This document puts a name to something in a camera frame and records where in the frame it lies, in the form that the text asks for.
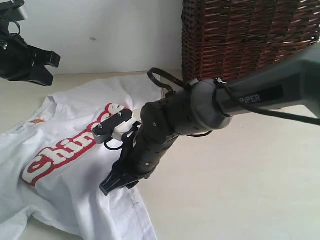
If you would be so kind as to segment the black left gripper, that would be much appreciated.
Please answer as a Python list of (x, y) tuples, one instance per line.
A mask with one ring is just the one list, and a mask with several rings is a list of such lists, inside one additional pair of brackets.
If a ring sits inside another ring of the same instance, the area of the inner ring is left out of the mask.
[(44, 67), (58, 68), (61, 56), (31, 45), (17, 33), (0, 33), (0, 77), (43, 87), (53, 84), (53, 75)]

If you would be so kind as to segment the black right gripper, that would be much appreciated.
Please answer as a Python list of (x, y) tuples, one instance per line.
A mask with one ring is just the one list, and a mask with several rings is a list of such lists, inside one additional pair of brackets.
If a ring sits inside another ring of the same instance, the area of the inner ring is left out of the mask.
[(105, 196), (113, 190), (132, 189), (140, 179), (148, 179), (178, 137), (199, 138), (208, 134), (193, 115), (189, 94), (147, 103), (141, 110), (141, 121), (140, 129), (130, 140), (131, 148), (125, 149), (99, 185)]

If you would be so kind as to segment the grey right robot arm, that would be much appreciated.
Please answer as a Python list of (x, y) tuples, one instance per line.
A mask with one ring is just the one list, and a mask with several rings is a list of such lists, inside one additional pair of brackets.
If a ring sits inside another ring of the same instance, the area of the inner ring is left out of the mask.
[(238, 81), (194, 80), (179, 92), (169, 87), (165, 98), (142, 107), (140, 120), (129, 109), (107, 118), (93, 129), (93, 136), (98, 144), (121, 142), (120, 158), (100, 190), (108, 195), (133, 188), (150, 177), (178, 137), (207, 136), (246, 113), (319, 125), (320, 45)]

